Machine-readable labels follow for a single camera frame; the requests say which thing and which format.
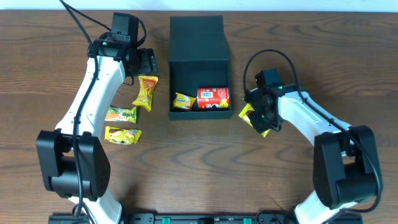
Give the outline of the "yellow peanut butter snack packet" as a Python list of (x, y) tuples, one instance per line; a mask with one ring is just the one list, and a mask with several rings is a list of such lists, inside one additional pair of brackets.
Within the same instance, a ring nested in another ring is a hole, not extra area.
[(137, 98), (132, 102), (134, 106), (141, 106), (148, 112), (152, 111), (152, 99), (158, 82), (158, 77), (141, 75), (139, 77), (140, 90)]

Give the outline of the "yellow cracker snack packet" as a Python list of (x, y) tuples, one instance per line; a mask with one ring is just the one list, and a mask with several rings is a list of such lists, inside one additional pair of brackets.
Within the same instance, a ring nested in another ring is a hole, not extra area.
[(193, 108), (195, 101), (195, 97), (176, 92), (172, 108), (190, 111)]

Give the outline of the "red soda can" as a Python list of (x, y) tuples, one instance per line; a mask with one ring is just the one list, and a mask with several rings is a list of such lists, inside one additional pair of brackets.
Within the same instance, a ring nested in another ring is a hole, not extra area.
[(223, 110), (229, 108), (230, 96), (228, 88), (199, 88), (197, 90), (197, 105), (201, 110)]

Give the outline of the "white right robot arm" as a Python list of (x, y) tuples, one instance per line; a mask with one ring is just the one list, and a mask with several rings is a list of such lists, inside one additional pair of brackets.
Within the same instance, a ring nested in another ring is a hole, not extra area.
[(260, 223), (362, 223), (376, 209), (382, 177), (373, 131), (335, 118), (299, 85), (259, 84), (246, 90), (258, 133), (295, 126), (313, 146), (313, 192), (289, 214), (259, 215)]

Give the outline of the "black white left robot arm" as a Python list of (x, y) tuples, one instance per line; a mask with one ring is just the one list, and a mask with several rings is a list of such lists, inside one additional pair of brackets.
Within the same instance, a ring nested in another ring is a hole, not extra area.
[(71, 107), (53, 131), (36, 140), (46, 190), (86, 212), (55, 222), (122, 223), (123, 206), (108, 189), (111, 167), (101, 145), (105, 116), (126, 77), (157, 71), (154, 51), (97, 39), (88, 51), (85, 77)]

